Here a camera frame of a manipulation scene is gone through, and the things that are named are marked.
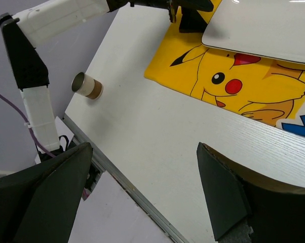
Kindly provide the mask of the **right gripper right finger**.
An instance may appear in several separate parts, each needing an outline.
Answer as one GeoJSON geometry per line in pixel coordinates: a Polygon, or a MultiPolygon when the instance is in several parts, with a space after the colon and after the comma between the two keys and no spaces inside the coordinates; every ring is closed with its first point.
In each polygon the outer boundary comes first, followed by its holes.
{"type": "Polygon", "coordinates": [[[216,242],[305,242],[305,188],[253,171],[204,143],[197,160],[216,242]]]}

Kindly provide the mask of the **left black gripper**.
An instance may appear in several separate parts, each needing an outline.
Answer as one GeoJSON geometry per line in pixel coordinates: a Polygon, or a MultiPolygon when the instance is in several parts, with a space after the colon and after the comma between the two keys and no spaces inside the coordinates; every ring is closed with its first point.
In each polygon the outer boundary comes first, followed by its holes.
{"type": "MultiPolygon", "coordinates": [[[[126,4],[134,6],[144,6],[157,9],[164,9],[168,11],[169,19],[171,23],[176,23],[177,10],[173,5],[173,1],[167,0],[107,0],[109,12],[113,12],[126,4]]],[[[179,25],[180,33],[203,33],[207,27],[207,22],[198,13],[212,12],[214,5],[210,0],[183,0],[178,1],[178,5],[181,7],[181,21],[179,25]]]]}

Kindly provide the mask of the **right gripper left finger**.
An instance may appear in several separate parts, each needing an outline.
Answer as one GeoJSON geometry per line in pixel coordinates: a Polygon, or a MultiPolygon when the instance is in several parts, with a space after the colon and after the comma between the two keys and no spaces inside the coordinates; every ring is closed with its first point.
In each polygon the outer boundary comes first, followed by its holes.
{"type": "Polygon", "coordinates": [[[45,161],[0,178],[0,242],[68,242],[82,197],[45,161]]]}

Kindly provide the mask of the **white rectangular plate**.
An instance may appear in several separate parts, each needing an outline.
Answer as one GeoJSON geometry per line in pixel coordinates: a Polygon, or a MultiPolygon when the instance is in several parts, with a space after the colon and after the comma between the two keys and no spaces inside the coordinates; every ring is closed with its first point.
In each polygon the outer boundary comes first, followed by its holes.
{"type": "Polygon", "coordinates": [[[305,64],[305,1],[221,1],[202,44],[305,64]]]}

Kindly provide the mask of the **yellow printed cloth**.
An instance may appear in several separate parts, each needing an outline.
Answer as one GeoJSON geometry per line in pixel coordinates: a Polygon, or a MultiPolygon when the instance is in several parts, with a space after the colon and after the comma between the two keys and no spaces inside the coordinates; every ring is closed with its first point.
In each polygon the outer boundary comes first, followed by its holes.
{"type": "MultiPolygon", "coordinates": [[[[198,12],[207,24],[220,3],[198,12]]],[[[180,33],[171,24],[145,78],[305,137],[305,64],[207,47],[204,32],[180,33]]]]}

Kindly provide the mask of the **cup with wooden base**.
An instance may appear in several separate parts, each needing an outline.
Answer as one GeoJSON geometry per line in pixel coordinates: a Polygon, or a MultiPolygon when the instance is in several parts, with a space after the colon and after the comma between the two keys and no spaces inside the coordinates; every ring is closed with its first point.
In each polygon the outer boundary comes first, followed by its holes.
{"type": "Polygon", "coordinates": [[[74,93],[95,100],[101,96],[103,84],[87,74],[80,72],[74,77],[71,83],[71,90],[74,93]]]}

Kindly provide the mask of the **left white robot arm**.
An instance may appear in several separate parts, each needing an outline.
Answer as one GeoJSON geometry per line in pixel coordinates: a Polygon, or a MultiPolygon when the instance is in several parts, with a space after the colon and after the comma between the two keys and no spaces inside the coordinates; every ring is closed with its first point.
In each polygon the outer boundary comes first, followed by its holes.
{"type": "Polygon", "coordinates": [[[60,140],[48,89],[49,72],[36,47],[69,28],[126,4],[166,9],[172,23],[176,21],[178,8],[214,10],[211,1],[47,1],[15,15],[0,16],[4,44],[26,113],[1,94],[0,98],[22,116],[40,153],[55,157],[60,140]]]}

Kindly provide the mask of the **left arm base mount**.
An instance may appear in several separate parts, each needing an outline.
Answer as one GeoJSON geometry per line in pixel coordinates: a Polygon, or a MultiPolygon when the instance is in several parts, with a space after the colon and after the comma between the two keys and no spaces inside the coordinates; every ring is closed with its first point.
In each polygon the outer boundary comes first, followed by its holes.
{"type": "Polygon", "coordinates": [[[62,185],[66,181],[68,188],[73,187],[76,189],[75,194],[79,194],[83,186],[82,199],[86,200],[93,192],[100,178],[100,170],[92,165],[89,158],[92,150],[87,143],[69,144],[69,139],[65,135],[59,138],[65,139],[66,146],[60,146],[48,154],[41,153],[38,148],[35,162],[38,165],[48,161],[50,173],[62,170],[59,173],[62,175],[62,179],[58,179],[58,185],[62,185]]]}

